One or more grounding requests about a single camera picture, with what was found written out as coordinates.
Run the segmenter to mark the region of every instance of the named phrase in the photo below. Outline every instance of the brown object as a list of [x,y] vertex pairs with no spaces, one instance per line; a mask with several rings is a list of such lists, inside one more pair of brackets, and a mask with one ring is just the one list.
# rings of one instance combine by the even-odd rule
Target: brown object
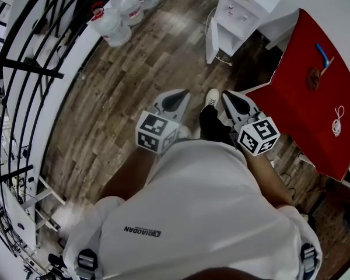
[[311,90],[317,90],[320,85],[320,71],[317,68],[312,68],[307,75],[307,86]]

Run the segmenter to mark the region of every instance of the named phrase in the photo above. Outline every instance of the shoelace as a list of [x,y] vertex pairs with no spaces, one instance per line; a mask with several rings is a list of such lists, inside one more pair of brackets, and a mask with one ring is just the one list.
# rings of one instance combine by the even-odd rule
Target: shoelace
[[216,104],[216,100],[209,99],[208,105],[215,106],[215,104]]

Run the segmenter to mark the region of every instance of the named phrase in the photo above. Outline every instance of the pant leg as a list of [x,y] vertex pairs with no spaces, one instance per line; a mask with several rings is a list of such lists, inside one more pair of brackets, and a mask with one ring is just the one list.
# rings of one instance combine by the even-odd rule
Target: pant leg
[[214,106],[206,106],[199,115],[199,121],[201,139],[234,146],[229,136],[230,127],[222,124],[218,118],[218,111]]

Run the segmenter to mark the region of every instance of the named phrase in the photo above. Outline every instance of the red tablecloth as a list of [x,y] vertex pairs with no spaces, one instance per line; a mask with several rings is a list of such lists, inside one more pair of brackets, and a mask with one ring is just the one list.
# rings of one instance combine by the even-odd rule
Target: red tablecloth
[[[320,78],[318,90],[307,87],[312,67],[324,59],[319,43],[333,63]],[[320,173],[342,180],[350,165],[350,72],[332,42],[303,9],[271,83],[247,94],[282,133],[292,136]],[[343,106],[341,133],[335,136],[335,108]]]

